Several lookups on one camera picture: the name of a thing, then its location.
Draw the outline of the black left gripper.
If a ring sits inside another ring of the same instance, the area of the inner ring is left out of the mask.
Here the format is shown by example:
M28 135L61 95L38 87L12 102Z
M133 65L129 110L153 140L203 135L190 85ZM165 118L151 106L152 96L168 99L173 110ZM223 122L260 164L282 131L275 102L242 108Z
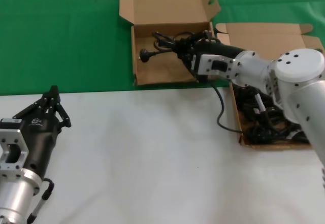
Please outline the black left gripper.
M40 178L45 177L57 136L61 132L59 128L72 126L70 117L60 102L58 86L52 85L40 99L13 116L13 119L24 121L22 135L29 153L23 167ZM61 122L55 116L56 112L61 117Z

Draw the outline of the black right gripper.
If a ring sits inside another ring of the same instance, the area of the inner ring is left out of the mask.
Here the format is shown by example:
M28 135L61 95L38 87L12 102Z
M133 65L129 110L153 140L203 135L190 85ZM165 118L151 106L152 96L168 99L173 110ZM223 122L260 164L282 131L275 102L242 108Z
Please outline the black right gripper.
M231 80L238 75L239 54L244 49L215 40L214 33L204 30L191 39L175 41L175 53L198 82L209 82L213 76Z

